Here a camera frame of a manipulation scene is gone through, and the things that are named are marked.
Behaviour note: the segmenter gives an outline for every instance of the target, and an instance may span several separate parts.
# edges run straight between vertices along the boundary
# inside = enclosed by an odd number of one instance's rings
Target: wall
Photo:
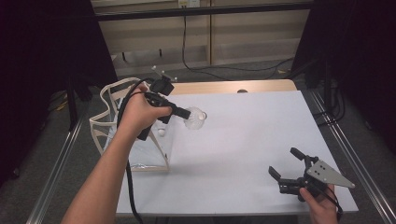
[[[201,1],[201,7],[245,6],[279,3],[279,0]],[[120,12],[177,8],[177,1],[96,7],[95,12]],[[293,40],[288,48],[295,52],[295,39],[302,35],[309,10],[191,16],[187,18],[186,46],[205,46],[207,60],[216,63],[222,47],[279,40]],[[143,49],[181,48],[183,18],[142,19],[134,21],[101,21],[110,53]]]

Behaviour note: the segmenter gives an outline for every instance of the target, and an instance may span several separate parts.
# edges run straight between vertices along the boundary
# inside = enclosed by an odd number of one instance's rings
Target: transparent plastic container
[[[139,81],[130,77],[105,86],[100,92],[105,112],[90,118],[93,142],[102,155],[117,130],[118,107],[131,85]],[[129,156],[133,171],[169,171],[169,158],[172,152],[174,129],[172,123],[163,124],[157,120],[151,127],[146,141],[137,139]]]

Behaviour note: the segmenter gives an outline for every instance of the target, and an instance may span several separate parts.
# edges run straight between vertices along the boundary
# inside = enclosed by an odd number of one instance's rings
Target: white table
[[[197,106],[208,118],[198,131],[176,118],[170,172],[133,172],[136,210],[143,216],[291,215],[308,212],[297,196],[280,194],[268,174],[303,175],[297,147],[336,163],[299,91],[169,96],[180,107]],[[124,177],[118,215],[131,215]],[[356,212],[349,189],[335,192],[345,212]]]

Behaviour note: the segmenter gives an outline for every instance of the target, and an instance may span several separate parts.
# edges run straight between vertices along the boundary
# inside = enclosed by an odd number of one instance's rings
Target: person's right hand
[[[141,84],[132,93],[136,94],[131,97],[126,105],[118,130],[122,130],[125,133],[133,133],[133,130],[137,129],[138,133],[140,133],[154,123],[155,119],[168,116],[172,113],[170,106],[154,107],[150,105],[144,94],[139,93],[147,90]]]
[[[329,189],[334,192],[334,185],[329,185]],[[334,195],[326,189],[325,193],[334,199]],[[311,193],[305,189],[300,188],[300,194],[309,205],[311,222],[313,224],[336,224],[337,212],[336,206],[327,198],[319,195],[314,198]]]

